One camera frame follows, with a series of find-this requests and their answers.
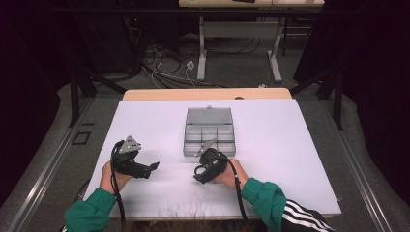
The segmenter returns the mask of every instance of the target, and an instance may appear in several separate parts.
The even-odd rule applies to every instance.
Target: green sleeve
[[[253,206],[253,211],[262,218],[269,229],[274,232],[281,231],[283,209],[287,199],[278,185],[249,178],[242,189],[242,197]]]
[[[86,201],[75,202],[64,214],[69,232],[101,231],[109,223],[109,212],[115,197],[102,188],[96,188]]]

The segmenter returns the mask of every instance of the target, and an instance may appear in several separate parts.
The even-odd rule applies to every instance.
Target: small object
[[[338,202],[340,202],[340,201],[342,201],[343,200],[343,197],[341,197],[341,195],[340,194],[335,194],[335,196],[336,196],[336,200],[338,201]]]
[[[204,151],[208,150],[208,148],[210,148],[212,146],[212,144],[214,144],[216,142],[217,142],[217,139],[214,138],[212,140],[209,140],[205,144],[202,143],[201,149],[199,149],[198,153],[196,153],[194,156],[195,157],[201,156],[204,153]]]
[[[189,62],[187,63],[187,68],[188,68],[189,70],[193,70],[194,67],[195,67],[195,64],[193,63],[193,61],[189,61]]]

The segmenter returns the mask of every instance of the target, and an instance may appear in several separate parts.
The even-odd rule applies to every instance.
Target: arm
[[[115,173],[119,190],[132,176]],[[65,213],[68,231],[99,231],[109,223],[109,212],[115,204],[114,189],[111,185],[111,164],[107,162],[102,169],[100,187],[86,201],[75,202]]]
[[[281,188],[271,182],[260,182],[249,178],[237,159],[231,159],[241,182],[242,197],[253,207],[253,211],[272,231],[335,231],[316,211],[310,211],[296,202],[286,199]],[[216,182],[235,188],[232,168],[227,166]]]

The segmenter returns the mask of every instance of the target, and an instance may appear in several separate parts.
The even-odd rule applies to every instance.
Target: table
[[[114,144],[128,135],[142,144],[135,161],[160,166],[122,191],[131,220],[240,219],[236,192],[193,179],[198,159],[183,155],[189,107],[230,107],[237,152],[248,174],[278,183],[285,194],[324,216],[340,214],[335,195],[296,101],[285,89],[131,90],[120,101],[102,146],[87,198],[99,185]],[[244,202],[249,218],[257,218]],[[110,213],[119,217],[118,207]]]
[[[186,8],[312,8],[321,7],[324,0],[256,0],[254,3],[244,3],[232,0],[180,0],[179,6]],[[199,18],[199,61],[198,80],[205,79],[206,50],[205,38],[263,38],[272,39],[272,50],[268,51],[268,59],[271,65],[275,82],[281,82],[282,78],[278,68],[277,54],[280,37],[283,30],[283,22],[280,18],[277,22],[206,22]]]

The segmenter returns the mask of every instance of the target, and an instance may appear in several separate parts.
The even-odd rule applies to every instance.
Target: black curtain
[[[328,10],[362,13],[356,18],[319,19],[294,78],[303,83],[325,70],[343,73],[343,93],[357,105],[369,155],[410,204],[409,4],[326,0],[324,11]],[[324,78],[322,85],[331,78]]]
[[[69,75],[36,1],[1,1],[0,32],[3,205],[42,144],[59,107],[57,91],[69,83]]]

